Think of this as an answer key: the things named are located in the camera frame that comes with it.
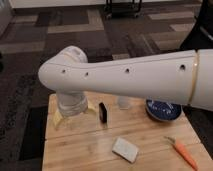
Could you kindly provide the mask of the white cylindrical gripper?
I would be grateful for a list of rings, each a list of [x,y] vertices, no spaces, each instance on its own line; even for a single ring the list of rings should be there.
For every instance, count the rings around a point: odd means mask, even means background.
[[[89,114],[95,114],[96,108],[83,92],[74,92],[71,94],[57,94],[58,110],[55,111],[52,121],[55,128],[58,128],[64,117],[78,115],[87,109]]]

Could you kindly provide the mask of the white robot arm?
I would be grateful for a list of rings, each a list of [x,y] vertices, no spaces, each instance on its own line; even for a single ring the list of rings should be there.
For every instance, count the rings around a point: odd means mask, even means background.
[[[90,63],[68,46],[40,66],[38,78],[56,93],[60,118],[86,112],[87,91],[213,111],[213,49]]]

